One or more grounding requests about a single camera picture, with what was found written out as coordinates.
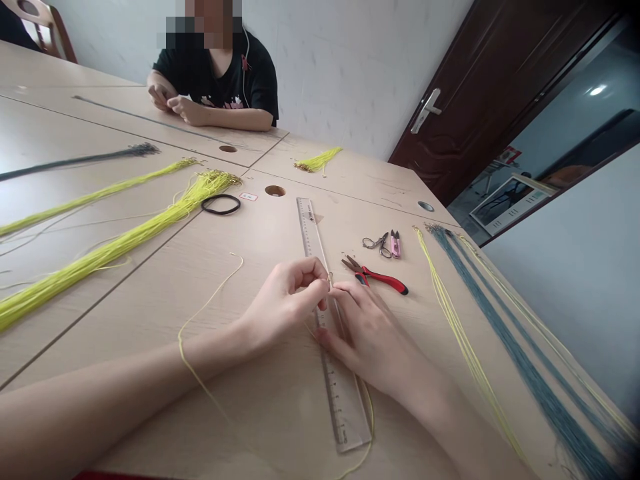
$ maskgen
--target scissors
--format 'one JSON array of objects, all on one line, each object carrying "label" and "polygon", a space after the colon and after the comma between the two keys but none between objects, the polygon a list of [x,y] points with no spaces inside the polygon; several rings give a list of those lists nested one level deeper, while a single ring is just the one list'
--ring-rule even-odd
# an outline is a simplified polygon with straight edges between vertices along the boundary
[{"label": "scissors", "polygon": [[346,260],[342,260],[342,263],[344,263],[349,268],[349,270],[355,272],[355,277],[363,285],[369,286],[369,281],[367,280],[367,277],[371,277],[378,281],[386,283],[390,287],[393,287],[401,295],[406,295],[409,293],[409,289],[400,280],[393,277],[388,277],[386,275],[380,275],[379,273],[372,272],[366,267],[361,267],[358,264],[358,262],[356,262],[354,259],[352,259],[348,255],[347,255],[347,259],[349,260],[348,262]]},{"label": "scissors", "polygon": [[385,243],[388,236],[389,232],[386,232],[382,237],[378,238],[377,241],[373,241],[370,238],[363,238],[362,246],[364,248],[368,248],[369,250],[373,250],[377,245],[380,245],[380,255],[382,255],[384,258],[391,258],[391,252],[385,248]]}]

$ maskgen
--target wooden door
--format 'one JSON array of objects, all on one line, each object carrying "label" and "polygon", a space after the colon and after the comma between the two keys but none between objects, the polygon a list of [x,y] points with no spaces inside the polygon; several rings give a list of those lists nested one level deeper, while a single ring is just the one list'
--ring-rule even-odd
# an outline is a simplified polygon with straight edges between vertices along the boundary
[{"label": "wooden door", "polygon": [[[614,13],[598,0],[475,0],[389,161],[414,170],[450,204],[526,126],[512,124],[544,103],[545,87]],[[441,113],[413,134],[435,89]]]}]

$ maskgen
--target white tag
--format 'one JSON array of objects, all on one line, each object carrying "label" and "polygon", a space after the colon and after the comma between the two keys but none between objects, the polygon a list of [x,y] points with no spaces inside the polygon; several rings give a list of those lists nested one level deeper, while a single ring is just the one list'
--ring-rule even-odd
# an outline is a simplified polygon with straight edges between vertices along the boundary
[{"label": "white tag", "polygon": [[256,201],[258,200],[258,196],[257,195],[253,195],[251,193],[242,193],[240,195],[240,198],[244,199],[244,200],[250,200],[250,201]]}]

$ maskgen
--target hand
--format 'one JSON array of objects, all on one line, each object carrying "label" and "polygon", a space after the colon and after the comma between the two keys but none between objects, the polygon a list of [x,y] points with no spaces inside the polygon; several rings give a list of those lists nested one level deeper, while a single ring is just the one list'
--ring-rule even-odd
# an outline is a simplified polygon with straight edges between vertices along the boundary
[{"label": "hand", "polygon": [[329,296],[342,311],[350,343],[318,329],[320,344],[367,383],[403,403],[437,373],[385,302],[360,283],[336,283]]},{"label": "hand", "polygon": [[[238,320],[252,351],[259,353],[273,346],[314,308],[326,310],[327,278],[327,271],[316,257],[276,265]],[[306,289],[296,293],[301,287]]]},{"label": "hand", "polygon": [[158,110],[169,111],[171,110],[167,106],[167,101],[171,98],[171,92],[164,86],[159,83],[154,83],[149,86],[149,95],[151,96],[151,101],[153,102],[153,106]]},{"label": "hand", "polygon": [[175,97],[167,102],[168,108],[180,115],[187,125],[202,127],[208,125],[210,108],[198,105],[184,97]]}]

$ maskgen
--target black hair tie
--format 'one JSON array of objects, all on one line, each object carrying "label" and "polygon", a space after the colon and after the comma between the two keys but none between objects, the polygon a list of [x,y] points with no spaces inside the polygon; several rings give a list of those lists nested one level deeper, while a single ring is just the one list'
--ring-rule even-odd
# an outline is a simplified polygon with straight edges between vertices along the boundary
[{"label": "black hair tie", "polygon": [[[237,205],[234,208],[230,209],[230,210],[226,210],[226,211],[222,211],[222,212],[207,208],[205,206],[206,204],[208,204],[208,202],[212,203],[214,200],[218,200],[218,198],[228,198],[228,199],[231,199],[231,200],[235,200]],[[233,213],[236,210],[240,209],[240,200],[238,200],[236,197],[234,197],[232,195],[227,195],[226,193],[223,193],[222,195],[214,195],[212,197],[209,197],[206,200],[203,200],[202,203],[200,204],[200,206],[202,207],[202,210],[204,210],[206,212],[209,212],[209,213],[212,213],[214,215],[229,215],[230,213]]]}]

